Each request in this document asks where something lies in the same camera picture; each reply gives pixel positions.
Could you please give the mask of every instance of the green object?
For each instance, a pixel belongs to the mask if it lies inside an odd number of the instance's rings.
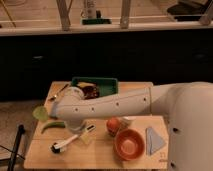
[[[65,128],[64,122],[50,122],[44,125],[44,127],[41,130],[41,133],[43,134],[44,131],[48,128]]]
[[[118,80],[116,78],[73,77],[71,85],[77,86],[79,82],[95,83],[99,88],[100,97],[118,93]]]
[[[41,122],[46,122],[49,118],[47,109],[44,106],[38,106],[33,110],[33,116]]]
[[[83,25],[111,24],[111,20],[107,18],[83,19],[82,24]]]

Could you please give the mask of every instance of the green tray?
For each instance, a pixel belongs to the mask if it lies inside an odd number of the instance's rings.
[[[97,84],[100,97],[118,93],[118,80],[116,78],[73,77],[71,85],[77,86],[78,82]]]

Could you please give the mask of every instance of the terracotta bowl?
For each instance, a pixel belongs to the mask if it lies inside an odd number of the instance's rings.
[[[114,149],[122,160],[134,160],[144,153],[144,140],[137,131],[125,129],[117,133],[114,140]]]

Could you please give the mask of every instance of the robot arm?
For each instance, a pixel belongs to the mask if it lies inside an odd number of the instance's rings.
[[[147,114],[168,114],[167,94],[172,87],[169,84],[133,90],[125,93],[84,100],[83,92],[71,87],[57,105],[56,116],[67,123],[72,132],[80,132],[84,120],[111,116],[136,116]]]
[[[83,100],[70,88],[55,108],[57,117],[78,132],[87,118],[168,114],[169,171],[213,170],[213,84],[153,86],[122,94]]]

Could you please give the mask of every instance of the dark cabinet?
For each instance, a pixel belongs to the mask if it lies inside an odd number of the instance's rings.
[[[0,37],[0,100],[45,98],[52,81],[213,81],[213,29]]]

